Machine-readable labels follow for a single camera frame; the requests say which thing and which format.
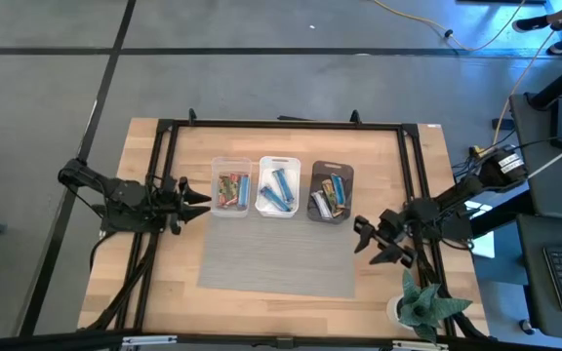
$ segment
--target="potted plant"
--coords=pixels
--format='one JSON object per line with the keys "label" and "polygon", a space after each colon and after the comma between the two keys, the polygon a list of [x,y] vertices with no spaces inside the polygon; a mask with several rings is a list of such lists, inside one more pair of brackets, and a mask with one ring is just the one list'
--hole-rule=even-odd
{"label": "potted plant", "polygon": [[408,269],[402,278],[403,294],[387,303],[387,315],[407,329],[413,329],[418,337],[435,343],[435,328],[441,328],[439,321],[462,312],[472,301],[460,298],[436,297],[438,284],[421,289]]}

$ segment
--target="gray mat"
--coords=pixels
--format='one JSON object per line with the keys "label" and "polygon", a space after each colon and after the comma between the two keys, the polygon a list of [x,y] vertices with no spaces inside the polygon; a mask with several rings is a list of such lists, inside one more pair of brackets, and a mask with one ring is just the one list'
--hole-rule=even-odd
{"label": "gray mat", "polygon": [[[254,203],[255,194],[251,196]],[[352,220],[340,225],[312,221],[306,215],[307,200],[304,187],[291,219],[263,217],[255,206],[246,218],[211,216],[198,285],[354,297]]]}

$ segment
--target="clear plastic container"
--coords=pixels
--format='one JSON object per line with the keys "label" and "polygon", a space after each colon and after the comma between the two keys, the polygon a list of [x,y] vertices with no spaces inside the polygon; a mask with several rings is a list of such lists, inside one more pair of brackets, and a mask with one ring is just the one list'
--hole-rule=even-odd
{"label": "clear plastic container", "polygon": [[[244,217],[249,212],[251,185],[253,177],[251,175],[253,165],[251,160],[245,157],[216,157],[212,160],[212,214],[222,217]],[[247,189],[246,208],[238,209],[237,206],[223,208],[219,203],[219,178],[221,175],[239,174],[249,176],[249,187]]]}
{"label": "clear plastic container", "polygon": [[[278,169],[285,170],[285,178],[288,181],[288,186],[294,196],[294,203],[292,210],[283,212],[277,209],[274,204],[270,203],[266,198],[260,194],[260,189],[268,185],[272,191],[281,196],[281,189],[277,183],[273,171]],[[291,218],[299,209],[299,189],[301,186],[301,161],[296,158],[290,157],[275,157],[264,156],[260,159],[260,182],[258,184],[258,196],[255,202],[255,208],[258,209],[261,215],[276,217],[276,218]]]}

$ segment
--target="wooden tabletop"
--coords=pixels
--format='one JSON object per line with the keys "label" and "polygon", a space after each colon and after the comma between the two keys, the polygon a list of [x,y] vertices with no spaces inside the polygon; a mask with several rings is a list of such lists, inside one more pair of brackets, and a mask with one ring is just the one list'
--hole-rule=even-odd
{"label": "wooden tabletop", "polygon": [[[157,119],[136,118],[130,125],[117,176],[144,181]],[[450,161],[439,125],[419,125],[422,154],[430,187],[437,195],[453,185]],[[408,150],[414,175],[413,147]],[[160,160],[164,159],[168,141]],[[311,178],[317,160],[348,164],[355,171],[352,216],[363,215],[377,223],[385,209],[400,211],[405,201],[404,182],[396,133],[388,131],[334,131],[300,129],[180,128],[172,175],[187,176],[191,187],[211,192],[211,161],[218,156],[247,157],[253,161],[257,184],[262,156],[288,156],[301,160],[301,181]],[[241,292],[197,287],[208,218],[189,222],[180,236],[160,236],[152,283],[144,316],[145,332],[295,335],[338,337],[415,337],[387,319],[387,302],[402,293],[401,264],[369,265],[378,252],[371,245],[354,257],[355,297],[332,298],[271,292]],[[354,249],[358,236],[354,237]],[[123,283],[132,233],[118,233],[97,251],[79,327],[94,322]],[[441,247],[448,288],[452,296],[474,303],[465,314],[474,326],[488,332],[469,252]],[[134,292],[126,326],[133,324],[137,302]]]}

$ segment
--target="yellow cable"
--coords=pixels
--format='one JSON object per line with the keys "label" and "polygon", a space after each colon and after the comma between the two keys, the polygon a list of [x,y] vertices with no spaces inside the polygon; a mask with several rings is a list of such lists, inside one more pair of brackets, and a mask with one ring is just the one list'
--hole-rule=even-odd
{"label": "yellow cable", "polygon": [[[389,6],[385,5],[384,3],[382,3],[379,0],[373,0],[377,5],[381,6],[382,8],[390,11],[392,14],[398,15],[398,16],[402,16],[404,18],[407,19],[411,19],[411,20],[418,20],[420,22],[424,22],[424,23],[428,23],[431,25],[434,25],[440,29],[442,29],[444,32],[448,31],[448,29],[446,29],[446,27],[444,27],[443,25],[437,23],[434,20],[431,19],[425,19],[425,18],[421,18],[418,16],[412,16],[409,14],[405,14],[405,13],[401,13],[400,11],[396,11],[392,8],[390,8]],[[459,40],[457,40],[457,38],[455,37],[455,34],[451,34],[448,38],[452,39],[457,45],[459,45],[460,48],[464,49],[465,51],[469,51],[469,52],[474,52],[474,51],[478,51],[481,49],[486,48],[489,44],[493,43],[496,39],[498,39],[498,37],[504,32],[504,30],[508,27],[508,25],[513,21],[513,19],[515,18],[515,15],[517,15],[517,13],[522,9],[522,6],[524,6],[524,4],[526,3],[526,0],[522,0],[522,2],[519,4],[519,6],[517,7],[517,10],[515,10],[515,12],[513,13],[513,16],[511,16],[511,18],[508,20],[508,22],[502,27],[502,29],[498,32],[498,34],[496,34],[496,36],[494,36],[492,38],[492,40],[488,41],[487,44],[478,47],[478,48],[469,48],[467,46],[465,46],[464,44],[462,44]]]}
{"label": "yellow cable", "polygon": [[506,113],[506,109],[508,108],[508,98],[510,98],[510,96],[512,96],[515,93],[515,90],[517,89],[517,87],[519,87],[519,84],[522,82],[522,79],[524,78],[528,70],[531,68],[533,62],[535,62],[535,60],[539,56],[539,53],[542,51],[547,41],[550,40],[552,35],[554,35],[554,30],[552,30],[550,34],[547,36],[547,38],[545,38],[543,44],[539,47],[539,49],[533,56],[533,59],[531,59],[530,63],[528,63],[528,66],[526,66],[526,69],[524,69],[524,71],[522,72],[522,75],[520,75],[519,78],[517,79],[517,82],[515,82],[515,86],[513,87],[513,89],[511,89],[511,92],[508,94],[508,97],[506,97],[506,101],[504,102],[504,107],[502,108],[502,113],[500,114],[500,118],[498,119],[498,124],[496,125],[496,132],[494,133],[494,141],[492,142],[492,145],[495,144],[496,141],[498,141],[498,135],[500,134],[500,125],[502,124],[502,119],[504,119],[504,114]]}

